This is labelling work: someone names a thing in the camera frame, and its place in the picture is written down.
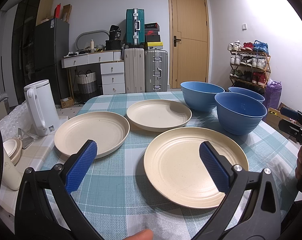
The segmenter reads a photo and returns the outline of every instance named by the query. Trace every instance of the refrigerator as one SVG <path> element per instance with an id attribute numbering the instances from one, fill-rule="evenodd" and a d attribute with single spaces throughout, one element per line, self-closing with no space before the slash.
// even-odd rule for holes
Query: refrigerator
<path id="1" fill-rule="evenodd" d="M 48 79 L 55 104 L 69 97 L 67 70 L 61 58 L 69 52 L 69 23 L 58 18 L 35 27 L 34 64 L 36 81 Z"/>

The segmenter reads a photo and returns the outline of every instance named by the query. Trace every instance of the laundry basket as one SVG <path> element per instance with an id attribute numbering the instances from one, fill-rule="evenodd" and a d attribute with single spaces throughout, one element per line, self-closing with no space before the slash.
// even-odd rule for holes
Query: laundry basket
<path id="1" fill-rule="evenodd" d="M 95 72 L 88 70 L 86 73 L 84 71 L 79 71 L 76 78 L 78 83 L 79 93 L 81 101 L 85 103 L 90 98 L 98 96 L 98 86 L 97 86 L 97 77 Z"/>

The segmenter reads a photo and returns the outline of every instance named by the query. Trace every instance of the bubble wrap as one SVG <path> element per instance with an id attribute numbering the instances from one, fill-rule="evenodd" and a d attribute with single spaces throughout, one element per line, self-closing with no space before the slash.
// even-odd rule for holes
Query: bubble wrap
<path id="1" fill-rule="evenodd" d="M 18 136 L 18 128 L 29 131 L 31 128 L 31 117 L 26 101 L 18 105 L 9 115 L 0 120 L 2 140 L 7 141 Z"/>

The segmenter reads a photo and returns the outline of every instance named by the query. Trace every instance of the blue bowl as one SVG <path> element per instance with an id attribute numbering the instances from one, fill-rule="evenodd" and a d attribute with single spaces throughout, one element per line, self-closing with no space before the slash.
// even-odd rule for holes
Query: blue bowl
<path id="1" fill-rule="evenodd" d="M 259 101 L 238 93 L 219 93 L 215 96 L 217 117 L 221 126 L 235 135 L 252 132 L 267 114 Z"/>
<path id="2" fill-rule="evenodd" d="M 214 96 L 224 89 L 209 83 L 189 81 L 181 83 L 186 104 L 200 112 L 209 112 L 216 107 Z"/>
<path id="3" fill-rule="evenodd" d="M 239 94 L 249 96 L 251 98 L 256 99 L 257 101 L 259 101 L 261 103 L 263 103 L 265 101 L 265 98 L 262 95 L 254 92 L 254 91 L 245 89 L 245 88 L 230 87 L 229 91 L 233 92 L 233 93 L 239 93 Z"/>

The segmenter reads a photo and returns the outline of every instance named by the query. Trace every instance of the beige suitcase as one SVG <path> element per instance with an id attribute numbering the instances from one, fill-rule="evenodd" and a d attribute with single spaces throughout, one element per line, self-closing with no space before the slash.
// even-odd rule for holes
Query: beige suitcase
<path id="1" fill-rule="evenodd" d="M 124 50 L 125 92 L 144 93 L 144 49 Z"/>

